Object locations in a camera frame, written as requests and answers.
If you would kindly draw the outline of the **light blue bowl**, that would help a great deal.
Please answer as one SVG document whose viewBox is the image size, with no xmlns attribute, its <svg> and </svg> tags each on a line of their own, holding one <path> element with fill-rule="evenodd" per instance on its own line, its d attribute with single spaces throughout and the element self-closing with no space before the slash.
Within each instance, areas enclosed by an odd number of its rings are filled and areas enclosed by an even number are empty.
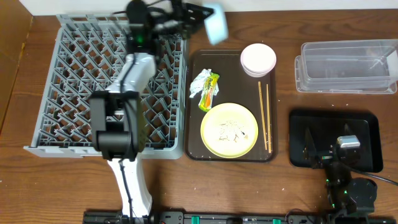
<svg viewBox="0 0 398 224">
<path fill-rule="evenodd" d="M 224 9 L 221 4 L 206 2 L 204 7 L 211 8 L 213 14 L 205 19 L 205 29 L 211 45 L 217 45 L 229 36 Z"/>
</svg>

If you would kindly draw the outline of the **patterned wooden chopstick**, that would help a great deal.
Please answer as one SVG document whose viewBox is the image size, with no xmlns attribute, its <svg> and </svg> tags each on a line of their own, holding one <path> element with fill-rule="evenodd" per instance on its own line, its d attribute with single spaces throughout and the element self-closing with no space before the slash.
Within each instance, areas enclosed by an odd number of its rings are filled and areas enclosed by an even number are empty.
<svg viewBox="0 0 398 224">
<path fill-rule="evenodd" d="M 266 123 L 265 123 L 265 116 L 264 116 L 264 105 L 263 105 L 263 99 L 262 99 L 262 86 L 261 86 L 260 81 L 258 81 L 257 84 L 258 84 L 259 102 L 260 102 L 260 108 L 261 108 L 261 121 L 262 121 L 262 132 L 263 132 L 263 138 L 264 138 L 264 145 L 265 145 L 265 150 L 268 151 Z"/>
</svg>

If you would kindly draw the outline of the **pink bowl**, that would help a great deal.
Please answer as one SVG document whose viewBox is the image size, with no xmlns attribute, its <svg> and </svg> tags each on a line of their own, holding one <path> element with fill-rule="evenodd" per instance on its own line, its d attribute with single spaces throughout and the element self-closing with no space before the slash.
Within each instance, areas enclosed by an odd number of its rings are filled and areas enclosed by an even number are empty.
<svg viewBox="0 0 398 224">
<path fill-rule="evenodd" d="M 274 50 L 266 44 L 248 45 L 240 56 L 243 70 L 251 77 L 259 78 L 271 72 L 276 63 L 277 57 Z"/>
</svg>

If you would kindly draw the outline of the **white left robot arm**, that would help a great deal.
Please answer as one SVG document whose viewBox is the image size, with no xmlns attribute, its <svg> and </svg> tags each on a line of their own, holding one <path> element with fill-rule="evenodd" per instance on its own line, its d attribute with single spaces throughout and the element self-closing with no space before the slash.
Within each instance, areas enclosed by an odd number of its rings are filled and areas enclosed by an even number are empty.
<svg viewBox="0 0 398 224">
<path fill-rule="evenodd" d="M 121 214 L 106 218 L 105 223 L 159 222 L 159 214 L 152 211 L 142 165 L 146 132 L 141 93 L 160 61 L 159 37 L 184 32 L 187 6 L 181 1 L 172 1 L 171 5 L 172 12 L 144 1 L 127 5 L 124 66 L 117 80 L 90 96 L 92 142 L 111 167 L 123 203 Z"/>
</svg>

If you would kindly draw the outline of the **black plastic tray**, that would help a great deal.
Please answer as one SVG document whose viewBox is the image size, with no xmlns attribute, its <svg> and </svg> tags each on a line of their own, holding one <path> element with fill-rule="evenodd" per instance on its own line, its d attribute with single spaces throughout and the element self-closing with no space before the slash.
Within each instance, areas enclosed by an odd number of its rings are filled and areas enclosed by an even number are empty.
<svg viewBox="0 0 398 224">
<path fill-rule="evenodd" d="M 360 141 L 360 161 L 352 168 L 378 173 L 383 170 L 379 121 L 369 111 L 292 110 L 289 114 L 289 159 L 296 167 L 310 167 L 304 158 L 305 130 L 310 129 L 317 151 L 329 150 L 344 136 L 347 123 Z"/>
</svg>

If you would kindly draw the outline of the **plain wooden chopstick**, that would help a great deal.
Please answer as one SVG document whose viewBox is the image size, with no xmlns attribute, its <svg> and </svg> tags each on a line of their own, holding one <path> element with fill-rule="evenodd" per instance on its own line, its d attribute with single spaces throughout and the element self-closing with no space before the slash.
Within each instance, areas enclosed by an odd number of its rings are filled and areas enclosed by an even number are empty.
<svg viewBox="0 0 398 224">
<path fill-rule="evenodd" d="M 266 106 L 267 106 L 267 143 L 269 154 L 272 153 L 271 146 L 271 112 L 270 112 L 270 99 L 269 99 L 269 85 L 266 84 Z"/>
</svg>

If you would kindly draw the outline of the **grey plastic dish rack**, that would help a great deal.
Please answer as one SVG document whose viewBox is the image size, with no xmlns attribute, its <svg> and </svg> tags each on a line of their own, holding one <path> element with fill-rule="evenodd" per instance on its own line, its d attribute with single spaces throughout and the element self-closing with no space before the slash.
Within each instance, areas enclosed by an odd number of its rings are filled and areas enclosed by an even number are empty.
<svg viewBox="0 0 398 224">
<path fill-rule="evenodd" d="M 50 63 L 32 142 L 39 157 L 96 156 L 91 143 L 89 98 L 115 81 L 124 65 L 127 17 L 58 15 L 60 29 Z M 146 159 L 183 154 L 188 43 L 163 37 L 160 63 L 141 96 L 146 120 Z"/>
</svg>

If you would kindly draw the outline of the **clear plastic container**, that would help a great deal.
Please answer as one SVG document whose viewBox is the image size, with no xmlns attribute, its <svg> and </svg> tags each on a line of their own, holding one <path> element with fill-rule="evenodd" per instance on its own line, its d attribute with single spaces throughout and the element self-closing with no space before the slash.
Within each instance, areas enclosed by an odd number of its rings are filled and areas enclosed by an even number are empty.
<svg viewBox="0 0 398 224">
<path fill-rule="evenodd" d="M 295 58 L 302 93 L 391 95 L 397 92 L 397 40 L 307 42 Z"/>
</svg>

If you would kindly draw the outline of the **crumpled white wrapper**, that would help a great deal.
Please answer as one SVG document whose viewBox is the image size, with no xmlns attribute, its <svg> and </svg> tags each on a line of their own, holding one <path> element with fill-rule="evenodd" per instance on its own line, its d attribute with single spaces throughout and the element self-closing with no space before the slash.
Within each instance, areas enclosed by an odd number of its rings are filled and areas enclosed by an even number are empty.
<svg viewBox="0 0 398 224">
<path fill-rule="evenodd" d="M 206 79 L 214 74 L 211 69 L 203 69 L 190 84 L 189 98 L 193 98 L 197 93 L 201 92 Z"/>
</svg>

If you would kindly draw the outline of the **yellow plate with crumbs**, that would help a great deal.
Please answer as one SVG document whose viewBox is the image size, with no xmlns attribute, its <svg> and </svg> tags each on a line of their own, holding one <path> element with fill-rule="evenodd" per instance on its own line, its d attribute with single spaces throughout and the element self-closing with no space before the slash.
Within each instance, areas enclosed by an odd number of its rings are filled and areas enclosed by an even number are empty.
<svg viewBox="0 0 398 224">
<path fill-rule="evenodd" d="M 256 144 L 259 134 L 257 120 L 244 106 L 222 103 L 204 115 L 200 136 L 205 147 L 223 159 L 235 159 L 247 154 Z"/>
</svg>

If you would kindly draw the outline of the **dark brown serving tray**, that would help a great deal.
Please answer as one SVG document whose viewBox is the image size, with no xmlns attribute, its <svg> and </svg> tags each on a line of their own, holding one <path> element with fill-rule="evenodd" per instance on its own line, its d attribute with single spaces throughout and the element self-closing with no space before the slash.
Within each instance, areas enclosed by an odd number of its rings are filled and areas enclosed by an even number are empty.
<svg viewBox="0 0 398 224">
<path fill-rule="evenodd" d="M 277 138 L 277 100 L 274 72 L 264 77 L 254 78 L 245 73 L 240 62 L 240 50 L 198 50 L 190 58 L 189 74 L 186 88 L 190 87 L 193 79 L 204 69 L 220 75 L 218 86 L 220 92 L 213 98 L 212 106 L 222 103 L 237 103 L 246 107 L 256 118 L 259 127 L 259 136 L 254 147 L 245 155 L 233 159 L 234 162 L 270 162 L 278 153 Z M 269 97 L 271 124 L 270 151 L 265 149 L 261 108 L 259 102 L 258 83 L 262 86 L 263 104 Z M 186 99 L 184 151 L 186 155 L 196 161 L 227 161 L 214 155 L 204 145 L 200 136 L 200 125 L 205 112 L 199 109 L 200 95 Z"/>
</svg>

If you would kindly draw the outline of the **green orange snack wrapper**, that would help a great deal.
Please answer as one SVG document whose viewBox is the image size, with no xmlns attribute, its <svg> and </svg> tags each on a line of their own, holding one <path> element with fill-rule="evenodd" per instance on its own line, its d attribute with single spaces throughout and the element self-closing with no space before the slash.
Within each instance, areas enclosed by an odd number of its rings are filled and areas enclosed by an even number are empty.
<svg viewBox="0 0 398 224">
<path fill-rule="evenodd" d="M 211 110 L 213 95 L 215 92 L 215 88 L 217 85 L 217 81 L 219 79 L 219 75 L 217 73 L 210 73 L 210 76 L 205 79 L 203 89 L 202 89 L 202 96 L 199 102 L 199 109 L 204 112 Z"/>
</svg>

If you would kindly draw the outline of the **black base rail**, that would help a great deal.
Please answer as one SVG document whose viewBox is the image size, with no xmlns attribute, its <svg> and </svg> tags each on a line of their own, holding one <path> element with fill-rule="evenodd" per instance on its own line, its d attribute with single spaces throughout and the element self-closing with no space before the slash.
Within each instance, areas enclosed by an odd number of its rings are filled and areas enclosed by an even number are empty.
<svg viewBox="0 0 398 224">
<path fill-rule="evenodd" d="M 120 212 L 84 212 L 82 224 L 310 224 L 310 223 L 375 223 L 393 224 L 390 218 L 338 217 L 335 221 L 323 216 L 305 215 L 289 212 L 282 216 L 194 214 L 184 212 L 153 213 L 148 216 L 131 218 Z"/>
</svg>

